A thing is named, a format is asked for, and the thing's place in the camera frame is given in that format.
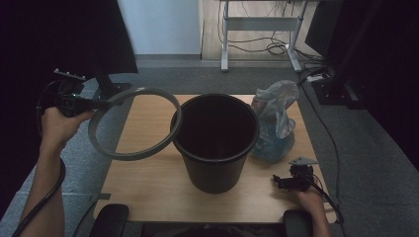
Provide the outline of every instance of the person's right arm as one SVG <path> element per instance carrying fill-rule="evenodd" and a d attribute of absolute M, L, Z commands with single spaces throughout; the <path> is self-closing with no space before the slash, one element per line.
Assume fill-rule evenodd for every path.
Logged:
<path fill-rule="evenodd" d="M 321 193 L 314 187 L 308 188 L 305 192 L 292 191 L 299 200 L 302 207 L 311 215 L 314 237 L 331 237 L 329 222 L 323 205 Z"/>

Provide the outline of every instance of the clear plastic bag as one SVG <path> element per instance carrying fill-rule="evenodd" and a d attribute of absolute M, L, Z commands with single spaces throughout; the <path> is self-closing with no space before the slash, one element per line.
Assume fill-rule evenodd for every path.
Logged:
<path fill-rule="evenodd" d="M 298 87 L 293 81 L 279 81 L 267 90 L 258 89 L 252 109 L 259 120 L 259 137 L 252 153 L 269 163 L 281 161 L 293 148 L 295 121 L 287 109 L 298 99 Z"/>

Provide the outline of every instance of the wooden table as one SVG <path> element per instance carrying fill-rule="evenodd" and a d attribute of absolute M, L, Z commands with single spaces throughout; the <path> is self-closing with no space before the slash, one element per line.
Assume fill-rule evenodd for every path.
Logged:
<path fill-rule="evenodd" d="M 194 96 L 176 97 L 183 104 Z M 235 97 L 250 104 L 253 95 Z M 117 151 L 136 152 L 160 141 L 169 132 L 174 112 L 172 104 L 160 97 L 136 97 Z M 230 191 L 211 195 L 198 190 L 189 179 L 181 154 L 171 143 L 142 160 L 112 161 L 102 188 L 102 194 L 110 198 L 98 201 L 94 215 L 106 204 L 123 203 L 129 207 L 131 221 L 282 222 L 287 209 L 300 206 L 291 194 L 276 187 L 272 175 L 289 177 L 288 162 L 299 156 L 316 160 L 297 103 L 288 109 L 288 115 L 296 122 L 293 150 L 274 165 L 249 154 L 238 183 Z M 319 166 L 313 168 L 326 189 Z M 335 212 L 328 203 L 325 208 L 329 222 L 334 222 Z"/>

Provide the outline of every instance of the trash can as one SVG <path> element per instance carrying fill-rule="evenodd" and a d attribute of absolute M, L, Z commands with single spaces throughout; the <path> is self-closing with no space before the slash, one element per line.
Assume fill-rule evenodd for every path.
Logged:
<path fill-rule="evenodd" d="M 230 190 L 258 138 L 254 112 L 241 100 L 222 94 L 197 96 L 181 108 L 183 122 L 173 143 L 192 183 L 210 194 Z"/>

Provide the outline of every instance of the person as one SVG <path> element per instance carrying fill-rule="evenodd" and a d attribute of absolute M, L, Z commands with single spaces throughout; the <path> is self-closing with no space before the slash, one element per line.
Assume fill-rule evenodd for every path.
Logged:
<path fill-rule="evenodd" d="M 42 142 L 31 191 L 22 218 L 40 202 L 55 185 L 60 173 L 60 153 L 80 124 L 94 112 L 66 118 L 58 108 L 48 108 L 42 116 Z M 321 194 L 313 187 L 307 191 L 291 191 L 302 207 L 311 214 L 314 237 L 330 237 Z M 62 193 L 59 189 L 23 230 L 21 236 L 64 236 L 65 220 Z"/>

